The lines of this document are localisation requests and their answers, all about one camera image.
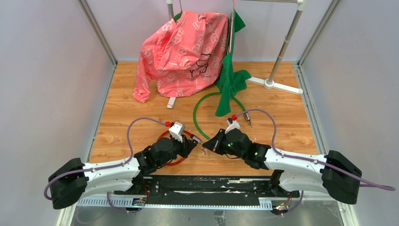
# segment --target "black clamp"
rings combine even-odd
[[[191,151],[197,146],[197,142],[187,139],[182,135],[183,142],[163,137],[151,146],[134,155],[139,163],[140,176],[147,176],[155,172],[170,160],[176,159],[177,155],[187,158]]]
[[[80,158],[71,159],[53,173],[48,178],[48,181],[50,182],[53,178],[63,173],[83,169],[83,166],[85,166],[85,164],[82,163]],[[53,208],[55,210],[60,210],[76,203],[85,192],[87,181],[88,178],[85,177],[84,172],[70,174],[54,181],[54,183],[50,185]]]
[[[214,138],[202,146],[220,155],[229,154],[242,158],[245,164],[254,169],[268,170],[264,161],[266,152],[271,147],[252,143],[248,136],[239,129],[232,129],[227,134],[226,130],[220,129]]]
[[[358,177],[362,176],[362,171],[340,152],[330,150],[328,155],[325,155],[325,158],[327,159],[326,162],[331,165]],[[327,189],[331,197],[346,204],[357,203],[360,181],[329,168],[328,166],[320,171],[322,173],[321,179],[323,180],[323,186]]]

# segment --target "gray wall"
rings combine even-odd
[[[399,188],[399,1],[343,0],[304,65],[329,149]],[[398,225],[398,192],[361,188],[362,226]]]
[[[232,0],[181,0],[183,10],[230,15]],[[297,60],[331,0],[309,0],[284,60]],[[169,20],[166,0],[88,0],[115,57],[137,61],[142,43]],[[296,11],[296,4],[237,0],[247,27],[237,33],[234,60],[274,61]],[[180,12],[174,0],[175,13]]]
[[[0,33],[0,225],[54,225],[47,178],[86,158],[113,67],[76,0],[2,0]]]

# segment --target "wooden platform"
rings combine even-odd
[[[234,70],[248,70],[252,76],[267,78],[273,62],[235,62]],[[137,63],[118,63],[108,95],[108,100],[101,119],[90,162],[104,162],[122,159],[129,156],[127,128],[130,122],[138,117],[147,116],[160,121],[179,121],[190,129],[191,133],[204,139],[196,130],[192,111],[204,95],[218,92],[215,85],[202,90],[191,97],[178,98],[173,109],[167,109],[169,98],[161,97],[156,89],[156,82],[150,83],[150,99],[142,104],[133,97],[136,84]],[[290,62],[282,63],[276,82],[298,87],[294,69]],[[226,128],[226,119],[233,113],[240,113],[241,108],[231,101],[232,113],[226,117],[216,117],[215,111],[220,96],[206,99],[199,107],[197,120],[202,130],[213,137],[220,128]],[[273,115],[277,125],[276,147],[293,152],[317,154],[309,121],[300,95],[289,94],[275,89],[248,83],[248,88],[236,96],[247,109],[261,108]],[[261,112],[250,113],[252,128],[239,117],[241,130],[247,133],[252,141],[270,144],[273,125],[270,119]],[[130,139],[135,152],[152,145],[158,136],[167,128],[157,123],[141,120],[135,123]],[[270,175],[267,170],[250,168],[241,159],[231,160],[210,151],[203,153],[197,146],[189,158],[176,166],[166,166],[156,174],[196,174],[196,175]]]

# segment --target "green hose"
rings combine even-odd
[[[201,104],[202,101],[204,101],[206,98],[210,97],[210,96],[214,96],[214,95],[221,95],[222,93],[210,93],[205,95],[203,98],[201,98],[198,103],[195,105],[194,107],[194,111],[192,112],[192,119],[194,120],[194,125],[197,128],[198,132],[203,135],[206,139],[210,139],[200,128],[200,126],[197,123],[197,110],[199,105]],[[244,105],[242,105],[242,103],[235,97],[232,98],[235,102],[237,102],[237,104],[240,105],[240,107],[242,108],[243,111],[245,111],[245,107]]]

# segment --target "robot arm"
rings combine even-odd
[[[274,170],[269,187],[276,193],[301,190],[322,192],[340,202],[356,204],[360,182],[316,161],[333,164],[361,177],[362,172],[341,153],[330,151],[328,155],[307,155],[276,149],[280,152],[277,154],[271,146],[249,140],[235,121],[228,119],[228,124],[226,130],[220,129],[203,147],[220,155],[230,154],[242,158],[254,169]],[[285,155],[315,161],[288,158]]]
[[[93,194],[126,191],[134,185],[134,178],[155,172],[176,159],[177,155],[187,158],[201,140],[195,136],[189,140],[183,131],[184,125],[175,122],[169,129],[170,139],[161,138],[134,154],[128,162],[128,158],[102,163],[82,163],[80,158],[68,161],[48,178],[50,182],[59,175],[68,174],[49,186],[53,208],[57,210],[71,206],[79,199]]]

